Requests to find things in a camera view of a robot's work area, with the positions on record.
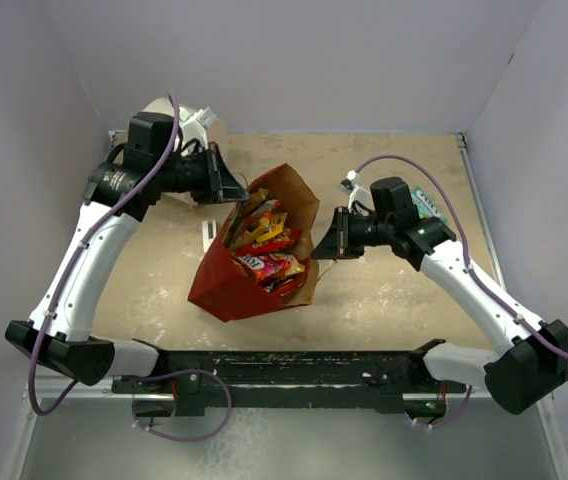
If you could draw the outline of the teal candy packet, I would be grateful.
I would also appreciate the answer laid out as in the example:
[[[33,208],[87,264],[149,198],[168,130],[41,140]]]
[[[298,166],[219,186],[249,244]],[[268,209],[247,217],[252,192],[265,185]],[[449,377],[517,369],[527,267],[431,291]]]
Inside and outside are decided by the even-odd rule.
[[[434,201],[420,187],[411,190],[411,198],[418,209],[421,218],[439,218],[443,223],[447,222],[447,218],[434,203]]]

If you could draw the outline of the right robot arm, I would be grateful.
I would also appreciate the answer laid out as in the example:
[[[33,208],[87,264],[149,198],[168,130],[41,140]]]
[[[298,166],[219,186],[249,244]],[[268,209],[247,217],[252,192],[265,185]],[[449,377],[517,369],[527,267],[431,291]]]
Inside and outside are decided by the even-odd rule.
[[[399,177],[370,188],[356,172],[341,183],[347,205],[312,252],[317,260],[356,259],[366,248],[388,246],[439,285],[478,325],[490,349],[433,340],[416,350],[410,383],[431,391],[442,381],[487,390],[510,414],[520,414],[568,380],[568,327],[520,305],[479,265],[438,217],[421,217],[409,186]]]

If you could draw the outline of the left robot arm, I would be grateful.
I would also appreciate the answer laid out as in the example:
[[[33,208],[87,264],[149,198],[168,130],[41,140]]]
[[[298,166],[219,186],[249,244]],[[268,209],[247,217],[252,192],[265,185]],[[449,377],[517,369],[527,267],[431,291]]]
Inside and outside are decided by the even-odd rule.
[[[6,340],[32,361],[91,386],[107,376],[133,376],[148,392],[166,387],[168,365],[141,341],[93,336],[96,308],[128,240],[165,193],[199,205],[236,203],[247,190],[226,166],[209,130],[209,109],[151,109],[133,116],[127,140],[89,175],[71,243],[46,294],[26,320],[9,323]]]

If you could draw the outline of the red paper bag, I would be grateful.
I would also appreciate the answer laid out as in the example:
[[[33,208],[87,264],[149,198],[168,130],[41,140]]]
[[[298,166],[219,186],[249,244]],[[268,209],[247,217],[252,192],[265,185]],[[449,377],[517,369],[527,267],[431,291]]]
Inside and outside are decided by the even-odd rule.
[[[319,200],[279,165],[254,180],[205,253],[188,301],[228,322],[309,305],[319,279],[311,230]]]

